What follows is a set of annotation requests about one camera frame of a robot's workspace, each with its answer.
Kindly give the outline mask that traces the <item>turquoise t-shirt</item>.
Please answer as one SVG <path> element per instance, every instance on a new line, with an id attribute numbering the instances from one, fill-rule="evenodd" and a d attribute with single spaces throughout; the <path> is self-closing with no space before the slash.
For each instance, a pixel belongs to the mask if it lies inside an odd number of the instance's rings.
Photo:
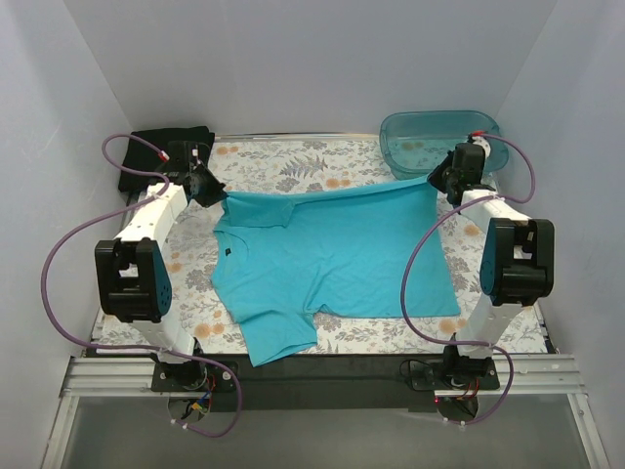
<path id="1" fill-rule="evenodd" d="M 456 295 L 424 179 L 341 191 L 232 192 L 212 284 L 255 366 L 301 352 L 318 313 L 383 319 L 450 310 Z"/>

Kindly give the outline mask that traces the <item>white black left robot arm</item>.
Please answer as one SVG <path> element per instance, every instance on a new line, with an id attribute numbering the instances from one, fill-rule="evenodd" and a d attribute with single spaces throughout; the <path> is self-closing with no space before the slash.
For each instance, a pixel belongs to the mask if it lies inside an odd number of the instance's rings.
<path id="1" fill-rule="evenodd" d="M 101 307 L 105 314 L 138 330 L 161 362 L 175 363 L 174 378 L 189 391 L 208 377 L 196 341 L 174 311 L 173 287 L 162 249 L 177 218 L 193 201 L 210 207 L 227 196 L 225 185 L 208 168 L 210 149 L 174 141 L 156 170 L 170 183 L 151 182 L 125 228 L 95 249 Z"/>

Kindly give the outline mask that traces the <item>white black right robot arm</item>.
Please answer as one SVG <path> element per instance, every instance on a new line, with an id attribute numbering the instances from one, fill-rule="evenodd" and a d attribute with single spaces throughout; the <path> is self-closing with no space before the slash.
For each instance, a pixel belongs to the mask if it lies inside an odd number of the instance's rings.
<path id="1" fill-rule="evenodd" d="M 549 296 L 554 286 L 555 225 L 520 213 L 482 181 L 489 157 L 488 140 L 473 135 L 450 150 L 428 176 L 456 212 L 485 234 L 478 303 L 452 338 L 458 354 L 441 365 L 443 380 L 458 389 L 477 377 L 474 360 L 491 357 L 512 320 Z"/>

